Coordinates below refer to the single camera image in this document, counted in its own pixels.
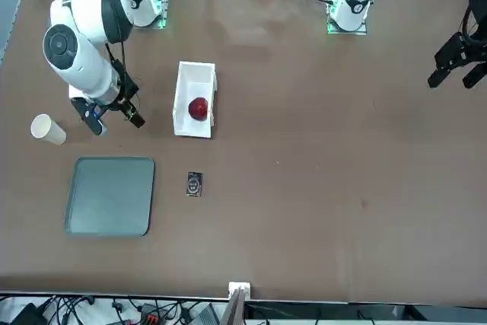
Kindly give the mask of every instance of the paper cup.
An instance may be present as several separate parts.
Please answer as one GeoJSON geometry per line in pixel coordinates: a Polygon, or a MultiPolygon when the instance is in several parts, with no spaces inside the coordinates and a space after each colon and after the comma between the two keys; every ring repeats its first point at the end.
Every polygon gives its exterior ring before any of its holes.
{"type": "Polygon", "coordinates": [[[40,114],[30,124],[30,133],[36,139],[62,145],[66,141],[66,132],[47,114],[40,114]]]}

